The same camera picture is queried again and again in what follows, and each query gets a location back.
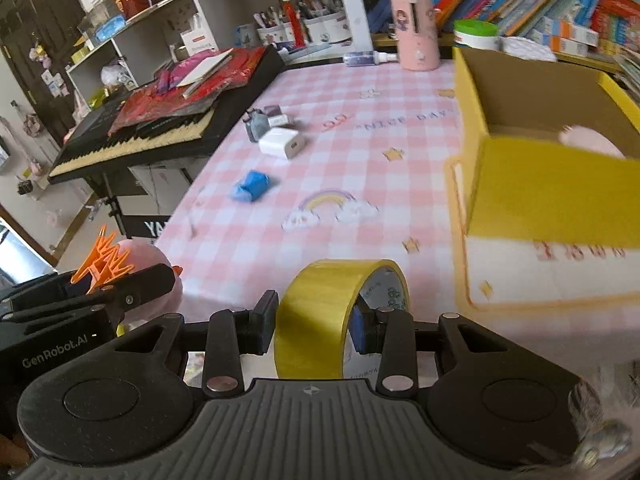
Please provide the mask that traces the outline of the yellow tape roll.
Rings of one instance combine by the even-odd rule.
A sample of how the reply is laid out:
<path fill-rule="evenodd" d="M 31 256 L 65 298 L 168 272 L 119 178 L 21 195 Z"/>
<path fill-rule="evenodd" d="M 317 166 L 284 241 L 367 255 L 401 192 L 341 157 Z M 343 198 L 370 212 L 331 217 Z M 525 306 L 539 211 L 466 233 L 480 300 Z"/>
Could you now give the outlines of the yellow tape roll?
<path fill-rule="evenodd" d="M 303 268 L 277 310 L 273 351 L 278 377 L 373 382 L 381 353 L 357 350 L 363 335 L 359 299 L 370 309 L 407 311 L 408 287 L 397 263 L 324 259 Z"/>

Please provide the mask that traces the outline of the pink doll orange crown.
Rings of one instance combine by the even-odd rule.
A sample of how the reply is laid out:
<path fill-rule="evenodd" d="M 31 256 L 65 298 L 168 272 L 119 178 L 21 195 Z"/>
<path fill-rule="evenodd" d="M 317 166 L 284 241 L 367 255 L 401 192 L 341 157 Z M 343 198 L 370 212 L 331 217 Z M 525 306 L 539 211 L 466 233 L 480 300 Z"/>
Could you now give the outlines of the pink doll orange crown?
<path fill-rule="evenodd" d="M 70 284 L 87 282 L 88 292 L 94 292 L 100 286 L 112 284 L 118 278 L 161 263 L 169 266 L 174 272 L 175 283 L 171 291 L 129 310 L 125 314 L 124 322 L 118 326 L 117 333 L 122 335 L 161 314 L 177 312 L 182 300 L 183 268 L 171 264 L 160 249 L 145 240 L 115 242 L 116 233 L 107 234 L 106 230 L 106 226 L 101 226 L 88 256 L 70 278 Z"/>

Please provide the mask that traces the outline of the blue packet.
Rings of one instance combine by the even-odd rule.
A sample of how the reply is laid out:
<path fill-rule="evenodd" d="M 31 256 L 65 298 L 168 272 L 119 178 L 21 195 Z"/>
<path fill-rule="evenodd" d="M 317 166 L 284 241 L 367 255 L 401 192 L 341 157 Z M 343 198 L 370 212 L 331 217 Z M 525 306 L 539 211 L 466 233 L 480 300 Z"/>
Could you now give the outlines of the blue packet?
<path fill-rule="evenodd" d="M 249 171 L 245 177 L 236 182 L 229 197 L 239 203 L 253 203 L 259 200 L 270 189 L 270 177 L 259 171 Z"/>

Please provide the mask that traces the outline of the white charger plug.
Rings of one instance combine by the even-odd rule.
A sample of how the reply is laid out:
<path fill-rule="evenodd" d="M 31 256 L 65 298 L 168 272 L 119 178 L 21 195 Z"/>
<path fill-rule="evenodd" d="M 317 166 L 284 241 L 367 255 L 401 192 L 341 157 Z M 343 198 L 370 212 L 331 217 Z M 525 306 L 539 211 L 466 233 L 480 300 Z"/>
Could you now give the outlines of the white charger plug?
<path fill-rule="evenodd" d="M 290 128 L 271 128 L 258 141 L 258 148 L 264 155 L 290 160 L 306 145 L 306 138 Z"/>

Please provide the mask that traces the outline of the pink plush pig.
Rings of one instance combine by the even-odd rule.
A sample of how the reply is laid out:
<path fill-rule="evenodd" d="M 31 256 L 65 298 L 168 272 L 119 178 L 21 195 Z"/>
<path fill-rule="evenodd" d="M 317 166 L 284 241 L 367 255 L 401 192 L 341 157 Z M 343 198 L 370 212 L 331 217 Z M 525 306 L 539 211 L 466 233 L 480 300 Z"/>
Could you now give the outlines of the pink plush pig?
<path fill-rule="evenodd" d="M 606 136 L 583 126 L 565 127 L 559 133 L 559 141 L 570 148 L 579 148 L 580 150 L 617 158 L 625 157 L 620 149 L 616 148 Z"/>

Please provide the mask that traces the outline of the cream desk mat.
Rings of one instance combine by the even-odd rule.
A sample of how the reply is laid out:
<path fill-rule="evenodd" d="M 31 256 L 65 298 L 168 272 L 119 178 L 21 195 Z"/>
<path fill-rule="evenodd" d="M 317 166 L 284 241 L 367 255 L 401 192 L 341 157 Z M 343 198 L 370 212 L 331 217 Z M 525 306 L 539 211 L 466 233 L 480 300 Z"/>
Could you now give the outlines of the cream desk mat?
<path fill-rule="evenodd" d="M 636 306 L 637 249 L 484 238 L 465 233 L 462 165 L 448 158 L 454 290 L 462 311 L 494 314 Z"/>

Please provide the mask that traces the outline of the black keyboard stand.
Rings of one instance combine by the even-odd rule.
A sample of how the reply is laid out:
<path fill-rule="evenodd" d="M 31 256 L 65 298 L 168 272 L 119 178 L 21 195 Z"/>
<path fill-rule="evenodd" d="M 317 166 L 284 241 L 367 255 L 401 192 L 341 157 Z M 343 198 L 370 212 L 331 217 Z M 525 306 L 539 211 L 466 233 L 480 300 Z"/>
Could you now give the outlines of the black keyboard stand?
<path fill-rule="evenodd" d="M 155 197 L 145 192 L 130 174 L 104 174 L 103 199 L 119 233 L 129 238 L 157 240 L 171 213 L 163 211 Z"/>

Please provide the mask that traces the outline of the black Yamaha keyboard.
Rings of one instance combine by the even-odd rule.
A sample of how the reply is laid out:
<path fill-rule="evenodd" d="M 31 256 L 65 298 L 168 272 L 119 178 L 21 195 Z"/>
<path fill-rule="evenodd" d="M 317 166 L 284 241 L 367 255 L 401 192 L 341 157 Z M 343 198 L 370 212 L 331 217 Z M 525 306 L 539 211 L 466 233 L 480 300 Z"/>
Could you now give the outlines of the black Yamaha keyboard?
<path fill-rule="evenodd" d="M 155 84 L 112 96 L 93 110 L 64 144 L 49 172 L 52 184 L 163 160 L 210 155 L 282 72 L 273 47 L 232 49 L 193 96 Z"/>

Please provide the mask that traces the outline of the pink checked tablecloth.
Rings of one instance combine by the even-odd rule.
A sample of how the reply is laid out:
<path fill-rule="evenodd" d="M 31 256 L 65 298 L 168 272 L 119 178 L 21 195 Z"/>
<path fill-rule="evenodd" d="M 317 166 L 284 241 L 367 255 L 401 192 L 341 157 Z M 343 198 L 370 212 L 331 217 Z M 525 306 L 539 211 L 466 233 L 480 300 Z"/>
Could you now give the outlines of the pink checked tablecloth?
<path fill-rule="evenodd" d="M 462 311 L 454 290 L 448 158 L 461 160 L 454 60 L 430 72 L 396 63 L 286 70 L 258 99 L 306 138 L 292 159 L 262 154 L 234 127 L 166 224 L 158 247 L 183 268 L 182 315 L 205 321 L 280 299 L 319 260 L 392 260 L 421 321 L 449 312 L 569 370 L 637 361 L 639 304 L 494 314 Z M 229 197 L 249 171 L 270 177 L 256 202 Z"/>

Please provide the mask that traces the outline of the yellow cardboard box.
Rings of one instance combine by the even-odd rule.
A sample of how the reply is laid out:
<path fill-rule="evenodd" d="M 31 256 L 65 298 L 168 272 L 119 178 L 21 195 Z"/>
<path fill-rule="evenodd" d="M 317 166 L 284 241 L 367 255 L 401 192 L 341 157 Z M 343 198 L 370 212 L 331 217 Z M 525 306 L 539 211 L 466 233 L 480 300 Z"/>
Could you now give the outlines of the yellow cardboard box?
<path fill-rule="evenodd" d="M 454 49 L 465 231 L 478 237 L 636 248 L 639 107 L 607 74 Z M 624 158 L 570 148 L 583 126 Z"/>

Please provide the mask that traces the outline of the small white box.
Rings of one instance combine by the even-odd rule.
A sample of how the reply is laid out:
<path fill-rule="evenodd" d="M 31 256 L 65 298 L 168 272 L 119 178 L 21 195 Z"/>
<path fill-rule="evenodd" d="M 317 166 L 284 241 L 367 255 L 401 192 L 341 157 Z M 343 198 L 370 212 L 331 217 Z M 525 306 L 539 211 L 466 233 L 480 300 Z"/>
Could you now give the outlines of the small white box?
<path fill-rule="evenodd" d="M 268 117 L 270 128 L 292 128 L 294 120 L 288 114 L 279 114 Z"/>

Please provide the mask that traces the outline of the small glue bottle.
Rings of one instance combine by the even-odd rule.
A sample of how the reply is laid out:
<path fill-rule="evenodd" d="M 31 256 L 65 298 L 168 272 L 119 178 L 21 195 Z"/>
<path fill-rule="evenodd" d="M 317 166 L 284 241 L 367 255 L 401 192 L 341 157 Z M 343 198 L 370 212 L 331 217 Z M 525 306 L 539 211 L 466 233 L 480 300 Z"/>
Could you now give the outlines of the small glue bottle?
<path fill-rule="evenodd" d="M 377 66 L 386 63 L 397 63 L 396 53 L 378 51 L 354 51 L 343 55 L 343 63 L 348 67 Z"/>

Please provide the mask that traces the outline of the white pen holder cup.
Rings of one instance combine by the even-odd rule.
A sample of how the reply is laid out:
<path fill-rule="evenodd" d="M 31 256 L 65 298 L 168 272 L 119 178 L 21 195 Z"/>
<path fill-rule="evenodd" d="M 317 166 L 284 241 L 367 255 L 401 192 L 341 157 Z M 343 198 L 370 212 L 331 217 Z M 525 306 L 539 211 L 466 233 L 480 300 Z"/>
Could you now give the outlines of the white pen holder cup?
<path fill-rule="evenodd" d="M 347 16 L 344 10 L 303 19 L 310 41 L 313 44 L 341 44 L 352 39 Z"/>

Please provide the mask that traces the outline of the white jar green lid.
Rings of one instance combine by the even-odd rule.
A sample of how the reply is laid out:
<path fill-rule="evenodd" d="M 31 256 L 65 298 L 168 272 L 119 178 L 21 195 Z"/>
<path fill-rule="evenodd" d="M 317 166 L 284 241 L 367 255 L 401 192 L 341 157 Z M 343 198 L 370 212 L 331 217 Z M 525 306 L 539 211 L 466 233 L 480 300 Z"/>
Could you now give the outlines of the white jar green lid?
<path fill-rule="evenodd" d="M 457 20 L 454 22 L 454 44 L 477 50 L 499 51 L 501 41 L 498 26 L 472 18 Z"/>

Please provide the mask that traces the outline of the white cubby shelf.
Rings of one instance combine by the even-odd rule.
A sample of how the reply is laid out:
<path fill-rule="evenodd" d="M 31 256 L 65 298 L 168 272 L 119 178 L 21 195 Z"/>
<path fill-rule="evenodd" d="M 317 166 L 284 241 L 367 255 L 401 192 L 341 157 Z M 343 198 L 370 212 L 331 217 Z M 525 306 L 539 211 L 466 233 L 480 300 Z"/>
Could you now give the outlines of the white cubby shelf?
<path fill-rule="evenodd" d="M 78 93 L 89 99 L 102 86 L 101 70 L 119 58 L 135 84 L 152 79 L 175 48 L 194 44 L 227 49 L 246 44 L 257 26 L 254 15 L 278 6 L 280 0 L 162 0 L 127 21 L 113 38 L 97 44 L 66 73 Z M 372 39 L 362 0 L 342 0 L 352 39 L 303 56 L 301 63 L 341 58 L 348 51 L 370 50 Z"/>

